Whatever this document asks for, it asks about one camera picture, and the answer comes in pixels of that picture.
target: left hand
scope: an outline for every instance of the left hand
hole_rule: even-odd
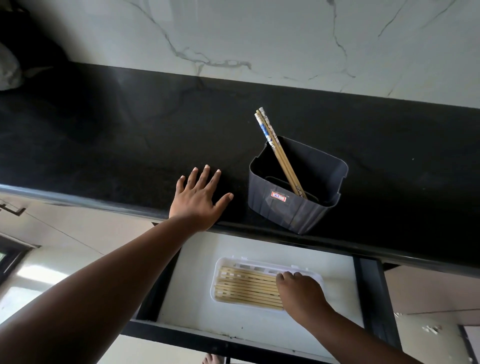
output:
[[[220,179],[220,170],[217,170],[209,183],[207,183],[210,167],[205,166],[200,178],[197,180],[198,168],[194,168],[188,177],[187,185],[184,187],[185,176],[177,181],[177,190],[172,206],[170,206],[169,218],[188,217],[191,218],[198,231],[205,231],[212,227],[220,218],[233,194],[226,194],[214,205],[212,203],[213,192]]]

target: cabinet handle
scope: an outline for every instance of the cabinet handle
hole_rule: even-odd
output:
[[[10,209],[7,207],[7,204],[0,205],[0,208],[1,208],[1,209],[4,209],[4,210],[7,211],[7,212],[10,212],[11,214],[14,214],[15,216],[20,216],[20,215],[23,214],[24,211],[26,210],[26,208],[23,207],[23,208],[18,209],[17,211],[13,211],[13,210],[10,210]]]

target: hand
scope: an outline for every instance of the hand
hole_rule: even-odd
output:
[[[299,272],[279,273],[276,286],[283,308],[300,325],[310,330],[314,319],[322,319],[333,313],[333,308],[325,299],[324,292],[316,280]]]
[[[195,167],[188,177],[187,185],[183,187],[185,176],[177,181],[177,190],[172,206],[170,206],[169,218],[189,217],[198,231],[205,231],[212,227],[218,220],[228,203],[233,199],[233,194],[226,194],[215,205],[212,203],[212,195],[220,179],[221,172],[217,170],[207,184],[210,167],[205,166],[198,182],[198,168]]]

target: chopsticks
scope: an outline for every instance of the chopsticks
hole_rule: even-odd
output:
[[[305,191],[300,185],[297,175],[293,171],[292,165],[290,164],[287,158],[287,155],[285,154],[282,148],[282,145],[278,140],[277,135],[275,134],[275,131],[273,130],[272,125],[270,124],[270,121],[265,113],[265,110],[263,108],[259,108],[255,112],[255,118],[257,119],[258,124],[260,125],[265,135],[265,138],[267,138],[267,141],[270,144],[273,150],[273,153],[278,159],[278,162],[280,163],[280,166],[282,167],[282,170],[285,173],[285,176],[287,177],[288,183],[290,183],[290,186],[292,187],[293,192],[297,196],[303,197],[304,199],[308,200],[307,195],[305,194]]]
[[[215,298],[230,303],[247,303],[282,310],[275,277],[247,269],[221,267]]]

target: black countertop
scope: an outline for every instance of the black countertop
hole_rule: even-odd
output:
[[[297,236],[248,209],[248,165],[279,135],[349,166],[338,206]],[[166,217],[206,163],[235,198],[214,229],[480,272],[480,109],[69,64],[0,93],[0,183]]]

